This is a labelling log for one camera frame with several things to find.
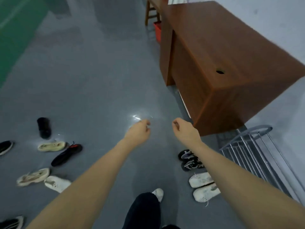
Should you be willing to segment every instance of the white sneaker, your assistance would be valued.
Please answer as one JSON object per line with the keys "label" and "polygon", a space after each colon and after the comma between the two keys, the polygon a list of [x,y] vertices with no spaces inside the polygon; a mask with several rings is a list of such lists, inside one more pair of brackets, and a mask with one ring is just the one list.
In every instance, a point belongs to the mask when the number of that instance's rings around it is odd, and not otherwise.
{"label": "white sneaker", "polygon": [[31,183],[37,183],[45,180],[50,175],[50,169],[40,169],[33,173],[27,173],[17,179],[17,185],[20,187],[27,186]]}
{"label": "white sneaker", "polygon": [[153,192],[152,192],[155,196],[157,196],[159,202],[162,201],[162,198],[163,198],[163,195],[164,195],[164,192],[162,189],[158,188],[158,189],[155,189]]}
{"label": "white sneaker", "polygon": [[61,193],[69,185],[71,185],[71,182],[69,180],[62,179],[56,176],[49,176],[44,180],[44,184],[46,187]]}
{"label": "white sneaker", "polygon": [[56,142],[43,143],[38,146],[38,150],[41,152],[59,151],[59,150],[63,150],[65,147],[66,147],[66,142],[56,141]]}
{"label": "white sneaker", "polygon": [[220,190],[215,183],[198,188],[193,192],[193,196],[197,202],[207,202],[218,194],[220,194]]}
{"label": "white sneaker", "polygon": [[193,188],[205,186],[212,182],[214,182],[214,180],[212,179],[211,175],[208,172],[194,174],[189,179],[189,183],[190,183],[191,187],[193,187]]}

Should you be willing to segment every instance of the forearm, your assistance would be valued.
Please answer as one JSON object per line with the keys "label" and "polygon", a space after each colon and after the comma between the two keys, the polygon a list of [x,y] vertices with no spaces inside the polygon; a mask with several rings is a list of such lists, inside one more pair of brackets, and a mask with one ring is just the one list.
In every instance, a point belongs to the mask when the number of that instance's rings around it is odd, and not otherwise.
{"label": "forearm", "polygon": [[222,196],[250,228],[305,225],[303,206],[204,143],[191,150],[204,163]]}
{"label": "forearm", "polygon": [[133,145],[124,139],[53,200],[28,226],[91,228]]}

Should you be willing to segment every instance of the metal rack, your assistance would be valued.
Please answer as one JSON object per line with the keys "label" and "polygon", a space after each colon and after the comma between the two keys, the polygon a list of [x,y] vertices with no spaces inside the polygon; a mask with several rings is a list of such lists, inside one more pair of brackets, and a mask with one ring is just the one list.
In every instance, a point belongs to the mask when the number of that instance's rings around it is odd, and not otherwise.
{"label": "metal rack", "polygon": [[252,174],[256,175],[257,177],[268,181],[276,188],[291,196],[286,186],[278,177],[277,173],[274,171],[264,154],[264,152],[270,153],[271,157],[280,169],[280,166],[275,160],[273,154],[274,152],[279,153],[284,159],[288,168],[295,176],[295,179],[299,182],[300,186],[305,191],[305,188],[301,184],[300,180],[295,175],[294,171],[291,169],[288,162],[286,161],[278,147],[273,142],[271,136],[269,135],[269,132],[272,129],[273,128],[270,125],[259,125],[242,132],[240,130],[237,130],[238,135],[231,139],[230,142],[226,143],[220,149],[220,151],[226,158],[232,160],[236,164],[240,165]]}

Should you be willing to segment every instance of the black pants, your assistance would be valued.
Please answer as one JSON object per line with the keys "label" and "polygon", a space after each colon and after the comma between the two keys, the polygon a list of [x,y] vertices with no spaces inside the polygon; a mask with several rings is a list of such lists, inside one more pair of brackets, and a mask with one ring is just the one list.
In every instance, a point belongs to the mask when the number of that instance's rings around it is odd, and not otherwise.
{"label": "black pants", "polygon": [[[152,193],[137,196],[130,207],[123,229],[159,229],[161,226],[161,210],[157,197]],[[179,229],[168,225],[163,229]]]}

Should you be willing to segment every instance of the wooden stool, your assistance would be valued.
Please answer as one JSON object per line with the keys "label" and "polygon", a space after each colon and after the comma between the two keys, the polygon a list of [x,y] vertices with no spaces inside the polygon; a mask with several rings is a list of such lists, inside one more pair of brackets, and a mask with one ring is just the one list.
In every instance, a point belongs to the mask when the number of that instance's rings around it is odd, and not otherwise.
{"label": "wooden stool", "polygon": [[[150,11],[155,10],[157,12],[157,14],[155,15],[149,15]],[[146,12],[145,12],[145,25],[148,25],[148,19],[150,18],[157,18],[157,21],[160,21],[160,0],[147,0],[146,3]]]}

